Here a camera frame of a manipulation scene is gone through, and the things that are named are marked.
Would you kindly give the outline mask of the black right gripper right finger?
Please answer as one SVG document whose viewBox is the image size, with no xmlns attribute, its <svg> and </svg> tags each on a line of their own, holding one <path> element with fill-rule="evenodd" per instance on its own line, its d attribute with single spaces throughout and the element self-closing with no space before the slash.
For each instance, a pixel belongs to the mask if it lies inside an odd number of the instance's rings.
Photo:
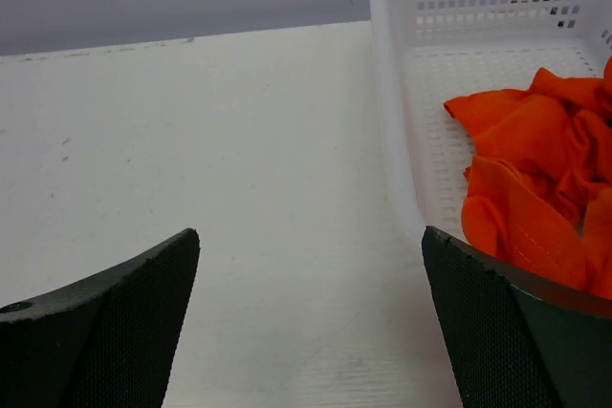
<svg viewBox="0 0 612 408">
<path fill-rule="evenodd" d="M 611 302 L 429 226 L 422 254 L 466 407 L 608 407 Z"/>
</svg>

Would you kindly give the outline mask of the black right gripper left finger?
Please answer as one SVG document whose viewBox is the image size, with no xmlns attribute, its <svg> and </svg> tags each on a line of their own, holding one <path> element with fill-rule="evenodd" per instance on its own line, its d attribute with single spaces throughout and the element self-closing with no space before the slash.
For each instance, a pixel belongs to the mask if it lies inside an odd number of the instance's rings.
<svg viewBox="0 0 612 408">
<path fill-rule="evenodd" d="M 4 407 L 160 407 L 200 255 L 187 228 L 1 310 Z"/>
</svg>

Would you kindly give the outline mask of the orange t shirt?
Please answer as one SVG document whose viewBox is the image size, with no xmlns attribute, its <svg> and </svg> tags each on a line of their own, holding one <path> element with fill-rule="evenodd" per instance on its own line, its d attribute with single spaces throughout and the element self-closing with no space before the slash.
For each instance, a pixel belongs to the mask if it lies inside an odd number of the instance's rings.
<svg viewBox="0 0 612 408">
<path fill-rule="evenodd" d="M 475 153 L 462 228 L 484 253 L 563 286 L 611 295 L 611 75 L 536 72 L 526 90 L 456 97 Z"/>
</svg>

